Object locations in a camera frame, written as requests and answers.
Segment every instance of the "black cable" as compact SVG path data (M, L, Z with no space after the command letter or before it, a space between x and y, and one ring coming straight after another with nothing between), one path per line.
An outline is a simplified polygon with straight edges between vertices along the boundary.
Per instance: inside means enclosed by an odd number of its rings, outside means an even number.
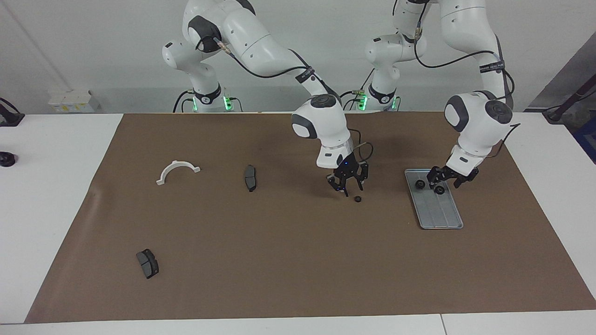
M351 132L357 132L358 133L358 144L362 144L362 133L358 129L348 128L347 130L349 130Z
M420 18L418 19L418 28L422 28L422 18L424 17L424 13L426 12L426 8L429 5L429 3L427 2L426 4L424 4L424 8L422 9L422 13L420 13ZM460 57L456 60L450 61L448 63L445 64L441 64L441 65L426 65L422 62L422 60L420 59L420 57L418 56L418 48L416 47L418 45L418 41L414 41L414 55L416 56L416 59L418 60L418 62L420 63L420 65L428 68L428 69L438 69L440 67L444 67L444 66L448 66L451 64L455 64L459 61L465 60L466 58L469 57L474 57L476 55L480 55L480 54L494 54L494 52L492 51L488 51L488 50L483 50L483 51L476 51L474 53L471 53L469 55L465 55L463 57Z
M594 92L592 92L592 93L590 93L590 94L588 94L588 95L584 95L584 96L583 96L581 99L579 99L579 100L578 100L578 102L580 102L580 101L582 101L582 100L586 100L587 98L591 97L591 96L592 96L594 93L596 93L596 90L594 90ZM562 106L562 105L556 105L556 106L548 107L548 108L546 108L546 109L542 110L542 112L544 113L544 112L546 112L546 111L550 111L550 110L553 110L553 109L555 109L555 108L559 108L559 107L561 107L561 106Z
M5 98L0 98L0 101L2 101L3 103L5 103L10 108L14 109L14 111L16 111L17 114L21 114L21 112L18 111L18 109L13 104L11 104L10 101L6 100Z
M581 99L578 100L578 102L582 101L582 100L586 100L587 98L591 97L592 94L596 93L596 90L588 95L584 95Z
M507 136L505 136L505 138L503 139L503 142L501 142L501 146L499 147L499 150L497 150L496 154L492 155L492 156L486 156L486 158L495 158L496 156L498 156L501 153L501 149L503 149L503 145L505 145L506 140L509 138L509 135L511 135L511 133L517 129L517 127L519 127L520 125L522 125L521 123L518 123L516 125L512 125L511 126L511 130L509 131L509 133L507 134Z
M347 92L345 92L344 94L341 94L341 95L339 96L339 98L341 99L341 98L343 98L343 97L345 97L346 95L349 95L349 94L353 94L353 93L352 93L352 91L347 91Z
M358 149L358 156L360 157L360 161L363 160L369 160L374 153L374 146L372 143L370 142L364 142L362 143L362 133L358 130L358 129L351 129L348 128L347 130L351 131L351 132L357 132L358 133L358 145L354 148L354 150ZM370 145L371 146L371 153L366 157L366 158L362 158L362 147L365 145Z
M304 64L304 66L310 67L310 65L304 60L304 58L302 58L302 56L300 56L298 54L298 52L296 52L296 51L294 51L292 49L288 49L288 50L290 50L294 55L296 55L296 57L298 57L298 59L302 62L302 64Z
M426 8L428 7L429 3L427 2L426 4L424 4L424 7L422 9L422 13L420 13L420 18L418 18L418 25L417 25L417 29L422 29L422 18L424 17L424 13L426 12ZM451 64L455 64L459 61L463 61L466 58L470 58L470 57L474 57L476 55L480 55L480 54L491 54L491 55L495 55L495 53L493 51L490 50L482 50L482 51L476 51L473 52L471 54L462 56L460 58L457 58L456 60L452 60L450 62L447 62L445 64L440 64L440 65L428 65L428 64L424 64L424 62L422 62L422 60L420 59L420 56L418 55L418 40L416 39L414 41L414 55L416 56L416 60L420 63L420 65L428 68L428 69L438 69L440 67L445 67ZM503 69L503 74L509 78L509 80L511 81L511 90L509 91L509 93L505 94L503 97L501 98L497 98L495 100L502 100L502 99L507 99L509 97L511 97L513 95L513 92L516 90L516 83L513 80L513 77L509 74L509 72L507 72L505 69Z
M497 98L495 100L507 99L508 97L511 97L513 95L513 92L516 91L516 82L513 80L513 77L509 74L509 72L507 72L506 69L503 69L503 74L505 74L505 76L507 78L509 78L509 81L511 82L511 90L509 90L509 93L507 93L504 96L502 96L501 98Z
M192 102L192 103L194 104L194 100L193 100L193 99L186 99L186 100L184 100L184 101L182 102L182 112L183 112L183 113L184 113L184 103L186 103L186 102L189 102L189 101L190 101L190 102Z
M371 76L373 75L373 73L374 73L374 68L372 68L371 73L368 74L368 77L364 80L364 83L362 83L362 86L360 86L360 91L363 90L364 89L364 86L367 85L367 82L371 78ZM350 110L352 110L352 108L354 108L354 103L352 103L352 105L350 106Z
M182 97L187 94L191 94L191 93L187 90L180 94L180 96L176 100L176 103L174 104L174 109L172 110L172 113L176 113L176 109L178 109L178 104L180 103L180 100L182 100Z
M366 156L366 158L363 158L362 157L362 152L360 150L365 145L370 145L370 147L371 147L371 153L368 156ZM356 149L358 149L358 156L360 156L360 161L369 160L373 156L373 154L374 154L374 146L370 142L364 142L364 143L358 145L356 148L354 148L354 150L356 150Z
M251 70L249 70L239 59L236 58L236 56L232 56L232 58L236 61L236 63L238 63L246 72L250 73L251 75L255 76L255 77L259 77L259 78L264 78L264 79L269 79L269 78L275 78L275 77L279 77L281 75L284 75L288 72L292 72L294 70L308 70L307 67L305 66L296 66L296 67L292 67L290 69L287 69L285 71L279 72L276 75L270 75L270 76L261 76L261 75L257 75L255 72L252 72Z
M240 101L240 99L238 99L238 98L230 98L230 101L234 101L234 100L238 101L238 103L240 105L240 111L242 113L244 113L244 109L242 108L242 101Z
M346 110L347 104L352 103L352 106L350 107L350 110L352 109L352 107L354 106L354 103L360 101L360 99L352 99L349 100L348 102L346 102L346 104L343 106L343 110Z

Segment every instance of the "metal tray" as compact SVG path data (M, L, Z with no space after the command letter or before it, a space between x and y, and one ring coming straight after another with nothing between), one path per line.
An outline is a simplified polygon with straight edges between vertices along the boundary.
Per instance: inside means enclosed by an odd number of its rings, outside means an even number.
M445 182L439 183L445 188L442 195L435 194L428 186L426 175L429 169L410 169L405 171L412 202L416 208L418 221L423 229L461 229L464 223L455 205L455 200ZM427 186L423 190L416 188L416 181L423 180Z

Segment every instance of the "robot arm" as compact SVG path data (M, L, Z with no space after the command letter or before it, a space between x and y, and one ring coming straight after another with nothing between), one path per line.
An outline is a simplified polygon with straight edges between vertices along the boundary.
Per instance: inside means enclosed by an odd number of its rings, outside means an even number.
M434 167L428 175L431 187L452 178L459 187L474 179L478 165L511 131L513 99L499 39L486 17L485 0L439 0L439 5L445 42L475 54L484 86L481 91L458 94L447 102L445 118L460 138L446 166Z
M417 2L399 0L393 16L397 33L379 36L366 45L367 60L375 68L372 84L368 87L367 110L387 110L391 107L400 77L395 63L416 59L414 35L424 8L423 4ZM420 36L417 42L418 55L423 55L426 47L426 37Z
M162 48L167 65L186 72L193 85L194 103L199 112L219 112L229 109L222 97L222 88L211 65L201 63L213 54L195 50L188 42L170 41Z
M353 151L341 100L297 54L283 48L246 0L190 0L185 37L205 53L221 49L259 77L292 75L312 95L292 115L294 132L321 141L317 165L335 169Z

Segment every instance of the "white wall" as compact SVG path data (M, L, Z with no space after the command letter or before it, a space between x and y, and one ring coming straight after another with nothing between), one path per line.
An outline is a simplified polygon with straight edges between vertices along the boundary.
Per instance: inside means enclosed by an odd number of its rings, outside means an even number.
M16 18L0 20L0 95L26 113L50 112L46 92L58 88L60 80L31 52L36 45L68 86L92 90L106 112L171 111L178 92L190 83L165 65L161 48L169 39L182 39L186 1L0 0L0 18L7 15L2 4ZM252 3L272 34L300 52L336 91L360 87L371 69L364 58L366 41L395 31L393 1ZM596 30L596 8L582 0L487 3L519 87L516 110L523 110ZM22 41L26 34L15 33L18 24L31 37L29 47ZM439 27L435 6L425 27L431 43L424 56L428 63L461 55L442 42ZM294 110L307 97L293 78L251 77L224 54L207 63L216 67L222 85L242 99L245 110ZM416 62L399 67L403 110L441 110L452 94L482 87L474 60L438 70Z

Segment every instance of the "black strap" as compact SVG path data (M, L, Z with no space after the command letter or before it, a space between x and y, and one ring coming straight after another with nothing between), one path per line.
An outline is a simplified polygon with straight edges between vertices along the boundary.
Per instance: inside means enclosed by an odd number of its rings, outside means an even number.
M315 74L315 69L313 69L312 66L309 66L307 70L305 70L303 73L296 76L296 80L299 83L304 83L314 74Z
M213 38L217 38L218 40L222 40L222 34L219 31L218 27L213 24L213 22L205 19L204 17L197 15L195 16L190 22L188 23L189 28L193 28L198 35L201 37L201 40L196 45L195 49L198 50L198 46L202 43L203 44L203 52L210 53L219 50L219 45L215 42Z
M201 94L198 93L197 91L194 91L194 96L197 97L197 99L204 105L211 105L215 99L217 99L220 94L222 93L222 86L220 84L218 84L218 88L209 93L209 94Z
M505 70L505 61L501 60L496 63L483 65L480 67L480 73L487 73L491 71L502 71Z
M481 91L474 91L474 92L484 94L488 100L496 100L496 96L491 91L487 91L484 89Z
M376 100L378 100L378 102L380 104L388 104L391 102L391 99L395 96L395 92L397 91L397 89L395 91L393 91L392 93L389 94L383 94L381 92L377 92L372 85L370 85L368 87L368 92L370 92L370 94L372 95L373 98L375 98Z

